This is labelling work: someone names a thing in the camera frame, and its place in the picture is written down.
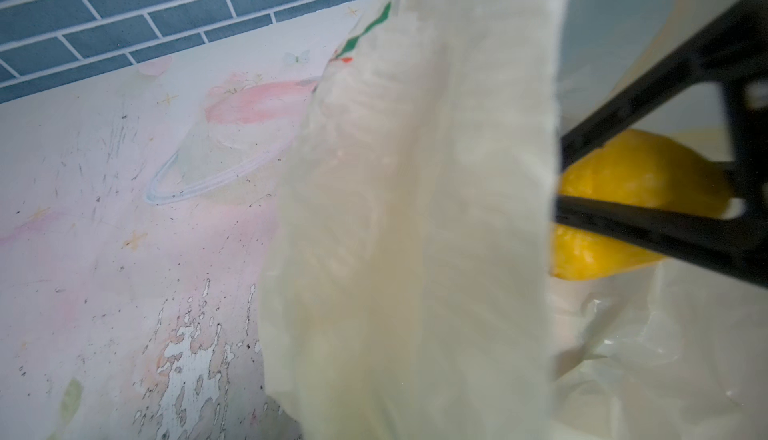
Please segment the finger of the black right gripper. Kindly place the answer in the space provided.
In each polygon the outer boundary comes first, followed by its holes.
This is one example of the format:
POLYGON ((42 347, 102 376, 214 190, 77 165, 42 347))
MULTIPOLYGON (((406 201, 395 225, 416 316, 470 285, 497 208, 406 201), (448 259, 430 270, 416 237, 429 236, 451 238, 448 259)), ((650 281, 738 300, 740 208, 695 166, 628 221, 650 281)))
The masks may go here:
POLYGON ((713 219, 560 196, 556 221, 767 287, 767 208, 743 203, 739 216, 713 219))
POLYGON ((561 139, 568 169, 684 91, 717 85, 732 178, 750 212, 767 206, 767 0, 739 0, 561 139))

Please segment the orange fruit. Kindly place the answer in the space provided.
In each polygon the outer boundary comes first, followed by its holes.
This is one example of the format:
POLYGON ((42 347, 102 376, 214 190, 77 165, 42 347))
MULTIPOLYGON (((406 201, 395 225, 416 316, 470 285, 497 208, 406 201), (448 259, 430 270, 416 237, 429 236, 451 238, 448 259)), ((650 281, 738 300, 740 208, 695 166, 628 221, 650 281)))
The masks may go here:
MULTIPOLYGON (((562 175, 560 195, 721 218, 732 198, 714 163, 669 138, 626 130, 562 175)), ((664 257, 609 237, 558 225, 550 274, 587 281, 655 264, 664 257)))

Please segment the yellow translucent plastic bag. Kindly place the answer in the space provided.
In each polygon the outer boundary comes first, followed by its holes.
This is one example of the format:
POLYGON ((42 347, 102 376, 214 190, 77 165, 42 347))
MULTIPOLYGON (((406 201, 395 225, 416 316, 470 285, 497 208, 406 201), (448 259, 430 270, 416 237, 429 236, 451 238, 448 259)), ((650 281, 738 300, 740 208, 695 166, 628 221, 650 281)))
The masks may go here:
MULTIPOLYGON (((305 438, 766 437, 767 287, 663 254, 550 274, 562 137, 738 1, 373 0, 261 280, 266 390, 305 438)), ((743 211, 717 85, 626 130, 714 163, 719 219, 743 211)))

